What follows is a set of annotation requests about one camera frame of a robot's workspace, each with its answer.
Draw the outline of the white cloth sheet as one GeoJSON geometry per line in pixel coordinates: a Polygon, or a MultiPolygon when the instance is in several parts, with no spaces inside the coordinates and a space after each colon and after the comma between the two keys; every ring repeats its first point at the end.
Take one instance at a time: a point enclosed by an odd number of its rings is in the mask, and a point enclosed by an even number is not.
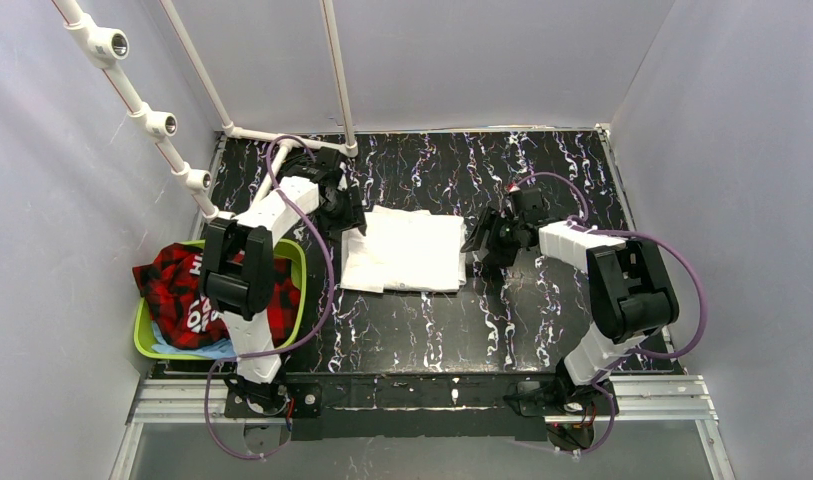
{"type": "Polygon", "coordinates": [[[342,289],[454,293],[466,283],[463,217],[375,206],[365,220],[342,233],[342,289]]]}

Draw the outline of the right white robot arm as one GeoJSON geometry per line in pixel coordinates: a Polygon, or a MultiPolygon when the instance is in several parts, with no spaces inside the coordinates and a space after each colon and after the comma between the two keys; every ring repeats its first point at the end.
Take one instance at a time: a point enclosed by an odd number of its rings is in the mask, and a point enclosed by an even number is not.
{"type": "Polygon", "coordinates": [[[592,321],[551,380],[520,382],[505,402],[523,417],[574,405],[604,406],[617,413],[609,390],[611,372],[679,314],[658,246],[650,240],[600,235],[576,221],[561,220],[550,215],[539,188],[512,187],[503,209],[483,210],[461,250],[476,253],[485,266],[507,268],[520,251],[533,247],[586,275],[592,321]]]}

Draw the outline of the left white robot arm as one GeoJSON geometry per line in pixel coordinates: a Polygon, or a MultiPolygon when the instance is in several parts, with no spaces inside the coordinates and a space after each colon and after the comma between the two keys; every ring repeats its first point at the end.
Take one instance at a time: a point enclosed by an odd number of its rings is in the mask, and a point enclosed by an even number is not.
{"type": "Polygon", "coordinates": [[[359,192],[348,181],[347,157],[334,151],[314,153],[299,140],[270,144],[264,179],[249,207],[217,217],[205,230],[201,293],[221,314],[236,366],[227,386],[266,414],[288,408],[291,395],[279,380],[282,355],[297,346],[277,346],[271,331],[275,315],[268,307],[281,279],[276,248],[302,224],[322,252],[328,280],[335,280],[329,245],[350,229],[365,229],[359,192]]]}

